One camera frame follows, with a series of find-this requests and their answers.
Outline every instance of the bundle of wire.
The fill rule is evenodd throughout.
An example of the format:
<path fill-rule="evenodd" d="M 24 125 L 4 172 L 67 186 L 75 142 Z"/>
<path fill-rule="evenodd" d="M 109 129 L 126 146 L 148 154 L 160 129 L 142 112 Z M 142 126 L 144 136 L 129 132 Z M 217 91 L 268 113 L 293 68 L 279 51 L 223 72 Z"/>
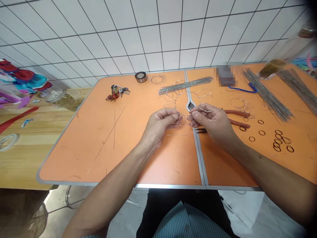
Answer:
<path fill-rule="evenodd" d="M 312 113 L 317 116 L 317 97 L 300 79 L 294 69 L 282 70 L 278 76 L 286 83 L 309 107 Z"/>
<path fill-rule="evenodd" d="M 185 82 L 185 83 L 181 83 L 181 84 L 174 84 L 174 85 L 171 85 L 171 86 L 162 87 L 158 91 L 158 94 L 159 95 L 164 95 L 164 94 L 167 94 L 167 93 L 170 93 L 170 92 L 174 92 L 174 91 L 177 91 L 177 90 L 182 90 L 182 89 L 193 87 L 193 86 L 197 86 L 197 85 L 200 85 L 200 84 L 210 83 L 212 79 L 213 79 L 212 77 L 205 77 L 205 78 L 197 79 L 197 80 L 190 81 L 190 82 Z"/>
<path fill-rule="evenodd" d="M 282 120 L 287 121 L 291 117 L 294 117 L 293 113 L 281 103 L 256 77 L 256 75 L 248 68 L 246 71 L 243 71 L 243 76 L 250 82 L 255 85 L 258 90 L 259 95 L 265 101 L 267 106 L 271 111 L 274 111 L 275 114 Z"/>

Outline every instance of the roll of tape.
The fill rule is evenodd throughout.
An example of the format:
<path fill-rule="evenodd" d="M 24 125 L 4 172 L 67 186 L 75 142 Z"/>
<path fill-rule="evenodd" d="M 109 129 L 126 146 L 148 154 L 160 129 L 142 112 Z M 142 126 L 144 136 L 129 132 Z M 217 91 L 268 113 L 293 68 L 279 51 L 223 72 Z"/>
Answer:
<path fill-rule="evenodd" d="M 148 79 L 148 76 L 145 72 L 138 72 L 135 74 L 134 77 L 138 83 L 144 83 Z"/>
<path fill-rule="evenodd" d="M 2 148 L 3 144 L 11 137 L 13 137 L 13 140 L 11 141 L 11 143 L 8 144 L 6 147 Z M 2 141 L 0 141 L 0 151 L 6 151 L 6 150 L 10 149 L 19 140 L 19 138 L 20 138 L 20 136 L 18 134 L 11 134 L 11 135 L 4 137 L 4 139 Z"/>

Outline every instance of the right hand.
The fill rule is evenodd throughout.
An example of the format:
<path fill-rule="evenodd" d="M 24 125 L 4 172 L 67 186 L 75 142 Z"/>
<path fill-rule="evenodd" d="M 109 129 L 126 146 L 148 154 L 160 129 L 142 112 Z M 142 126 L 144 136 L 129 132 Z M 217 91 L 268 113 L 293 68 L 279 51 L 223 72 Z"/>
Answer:
<path fill-rule="evenodd" d="M 223 109 L 202 104 L 194 107 L 189 113 L 191 114 L 187 117 L 187 120 L 191 121 L 189 125 L 193 128 L 203 126 L 218 145 L 225 146 L 240 141 Z"/>

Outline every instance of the black pants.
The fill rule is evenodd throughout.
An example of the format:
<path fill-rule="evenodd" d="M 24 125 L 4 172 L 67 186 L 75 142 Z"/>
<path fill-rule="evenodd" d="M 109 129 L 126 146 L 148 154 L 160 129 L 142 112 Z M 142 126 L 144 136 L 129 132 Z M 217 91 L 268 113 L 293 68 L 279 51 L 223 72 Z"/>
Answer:
<path fill-rule="evenodd" d="M 228 235 L 237 238 L 217 190 L 149 189 L 148 201 L 137 238 L 153 237 L 164 216 L 179 203 L 187 203 L 206 214 Z"/>

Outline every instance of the striped shirt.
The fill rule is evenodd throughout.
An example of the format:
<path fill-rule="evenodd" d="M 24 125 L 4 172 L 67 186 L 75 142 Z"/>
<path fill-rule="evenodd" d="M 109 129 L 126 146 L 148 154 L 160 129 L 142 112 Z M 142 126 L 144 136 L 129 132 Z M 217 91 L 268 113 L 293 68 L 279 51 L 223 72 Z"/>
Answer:
<path fill-rule="evenodd" d="M 180 201 L 161 221 L 153 238 L 230 238 L 215 222 L 191 205 Z M 101 238 L 90 235 L 83 238 Z"/>

